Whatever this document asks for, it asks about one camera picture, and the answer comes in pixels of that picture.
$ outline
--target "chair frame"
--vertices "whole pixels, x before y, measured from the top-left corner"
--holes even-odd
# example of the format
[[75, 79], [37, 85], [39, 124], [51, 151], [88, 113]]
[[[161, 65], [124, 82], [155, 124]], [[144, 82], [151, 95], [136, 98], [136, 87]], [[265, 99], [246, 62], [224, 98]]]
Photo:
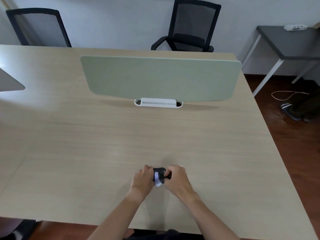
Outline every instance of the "chair frame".
[[22, 32], [22, 30], [21, 30], [21, 28], [15, 18], [15, 15], [33, 14], [33, 13], [54, 15], [58, 20], [58, 24], [60, 26], [62, 35], [66, 41], [66, 45], [68, 47], [72, 47], [70, 40], [69, 40], [69, 37], [67, 35], [66, 29], [63, 25], [62, 18], [60, 16], [59, 11], [54, 10], [54, 9], [49, 9], [49, 8], [37, 8], [37, 7], [6, 10], [6, 14], [10, 20], [10, 23], [11, 23], [14, 31], [16, 32], [18, 39], [22, 45], [30, 45], [30, 44], [28, 43], [24, 33]]
[[160, 44], [162, 44], [164, 41], [166, 41], [168, 43], [171, 50], [173, 50], [173, 51], [177, 50], [177, 48], [175, 47], [174, 42], [173, 42], [173, 37], [174, 37], [175, 22], [176, 22], [177, 15], [178, 15], [178, 6], [180, 4], [192, 4], [192, 5], [204, 6], [204, 7], [209, 7], [209, 8], [215, 9], [214, 17], [213, 17], [213, 20], [212, 20], [212, 23], [211, 23], [211, 26], [210, 26], [210, 29], [208, 32], [207, 40], [205, 41], [205, 45], [202, 50], [202, 52], [213, 52], [214, 48], [212, 46], [210, 46], [210, 42], [212, 39], [212, 35], [214, 33], [214, 28], [216, 27], [216, 24], [217, 24], [217, 20], [218, 20], [219, 13], [221, 10], [221, 5], [211, 3], [208, 1], [202, 1], [202, 0], [174, 0], [168, 36], [161, 37], [157, 42], [155, 42], [151, 46], [151, 50], [155, 51], [157, 49], [157, 47]]

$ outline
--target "forearm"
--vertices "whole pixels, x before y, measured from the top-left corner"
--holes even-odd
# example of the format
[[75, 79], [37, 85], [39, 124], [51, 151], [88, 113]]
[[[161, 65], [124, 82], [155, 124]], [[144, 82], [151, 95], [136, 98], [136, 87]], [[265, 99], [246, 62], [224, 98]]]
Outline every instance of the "forearm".
[[122, 240], [140, 204], [127, 195], [88, 240]]
[[192, 213], [205, 240], [239, 240], [237, 235], [224, 224], [195, 193], [182, 199]]

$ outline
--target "floor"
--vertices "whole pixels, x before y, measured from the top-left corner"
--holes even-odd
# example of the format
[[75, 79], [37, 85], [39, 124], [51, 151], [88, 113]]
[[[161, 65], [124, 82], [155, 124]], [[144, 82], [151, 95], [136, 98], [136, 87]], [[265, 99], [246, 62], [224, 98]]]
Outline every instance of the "floor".
[[[247, 75], [253, 91], [263, 76]], [[279, 110], [280, 101], [271, 97], [274, 91], [310, 92], [313, 82], [298, 81], [290, 84], [286, 77], [272, 77], [255, 97], [275, 144], [282, 156], [291, 179], [320, 238], [320, 119], [306, 123], [293, 121]], [[276, 94], [288, 97], [285, 93]], [[30, 240], [85, 240], [96, 226], [43, 222]]]

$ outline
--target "office chair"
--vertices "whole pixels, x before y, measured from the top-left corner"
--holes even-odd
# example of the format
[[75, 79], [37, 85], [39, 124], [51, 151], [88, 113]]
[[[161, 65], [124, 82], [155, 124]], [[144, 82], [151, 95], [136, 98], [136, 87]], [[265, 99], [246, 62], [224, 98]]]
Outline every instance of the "office chair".
[[6, 14], [22, 45], [71, 47], [58, 10], [22, 8]]
[[151, 46], [155, 51], [164, 41], [173, 51], [213, 52], [210, 46], [221, 5], [201, 0], [174, 0], [168, 36]]

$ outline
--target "desk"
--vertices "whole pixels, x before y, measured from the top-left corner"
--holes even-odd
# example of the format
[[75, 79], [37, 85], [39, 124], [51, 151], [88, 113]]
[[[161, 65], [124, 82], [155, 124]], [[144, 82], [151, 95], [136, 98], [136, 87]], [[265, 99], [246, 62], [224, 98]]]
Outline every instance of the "desk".
[[[231, 99], [137, 107], [89, 91], [81, 56], [235, 60], [233, 54], [0, 46], [23, 91], [0, 93], [0, 216], [97, 225], [144, 164], [183, 165], [208, 207], [242, 238], [317, 239], [242, 74]], [[199, 233], [165, 187], [130, 227]]]
[[279, 60], [254, 90], [253, 96], [256, 96], [285, 60], [316, 61], [306, 67], [292, 83], [295, 83], [320, 61], [320, 31], [318, 29], [307, 28], [300, 31], [286, 31], [283, 26], [258, 26], [257, 31], [259, 36], [244, 59], [242, 67], [247, 63], [261, 37], [278, 55]]

